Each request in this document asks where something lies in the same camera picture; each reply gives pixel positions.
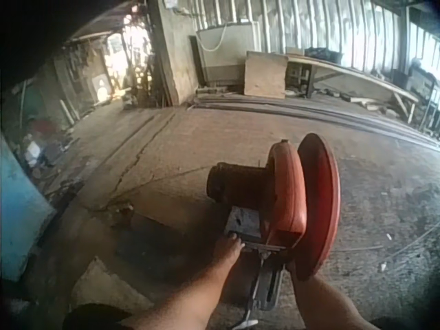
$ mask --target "corrugated metal wall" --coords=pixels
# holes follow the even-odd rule
[[[192,0],[195,25],[204,30],[225,22],[258,21],[262,49],[328,47],[342,52],[342,65],[370,72],[396,69],[400,17],[369,0]],[[410,24],[409,57],[439,68],[439,45]]]

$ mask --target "wooden board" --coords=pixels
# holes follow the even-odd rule
[[[287,62],[287,56],[247,52],[245,95],[285,98]]]
[[[289,55],[289,62],[294,63],[301,63],[301,64],[309,64],[309,65],[315,65],[317,67],[323,67],[326,69],[333,70],[335,72],[341,72],[343,74],[350,75],[352,77],[356,77],[365,81],[369,81],[370,83],[374,83],[381,88],[385,88],[389,90],[391,93],[399,94],[401,97],[405,97],[409,99],[412,102],[419,102],[419,100],[412,95],[410,92],[405,91],[393,84],[390,84],[389,82],[380,80],[374,76],[365,74],[364,72],[360,72],[348,67],[341,67],[340,65],[336,65],[334,63],[327,62],[325,60],[318,60],[316,58],[310,58],[306,56],[298,56],[298,55]]]

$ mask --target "chop saw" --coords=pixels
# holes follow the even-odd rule
[[[225,233],[235,232],[245,243],[243,251],[255,256],[245,313],[232,328],[247,329],[258,323],[253,311],[276,306],[286,263],[294,259],[296,276],[306,281],[329,255],[340,214],[336,159],[315,133],[307,134],[298,150],[281,140],[269,150],[265,167],[213,166],[206,192],[232,207]]]

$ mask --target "dirt floor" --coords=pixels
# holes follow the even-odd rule
[[[108,118],[103,111],[78,125],[81,151],[70,156],[97,154],[95,169],[24,278],[38,300],[34,329],[59,329],[72,287],[95,256],[154,303],[172,289],[146,280],[142,267],[116,253],[122,221],[118,205],[130,201],[137,213],[188,240],[212,242],[228,210],[206,196],[210,167],[217,162],[264,166],[273,143],[288,139],[298,146],[308,132],[321,134],[331,145],[342,187],[338,235],[322,273],[369,320],[393,316],[415,322],[429,308],[440,274],[438,151],[270,114],[197,108],[120,113],[115,106]],[[116,133],[120,127],[124,133]],[[241,313],[220,305],[210,328],[224,329]],[[276,310],[258,318],[255,329],[301,329],[287,276]]]

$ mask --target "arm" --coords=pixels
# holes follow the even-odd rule
[[[298,309],[308,330],[377,330],[359,314],[353,301],[315,275],[299,281],[290,269]]]
[[[219,303],[229,271],[243,248],[237,236],[221,240],[216,261],[193,282],[180,289],[165,303],[122,322],[134,330],[205,329]]]

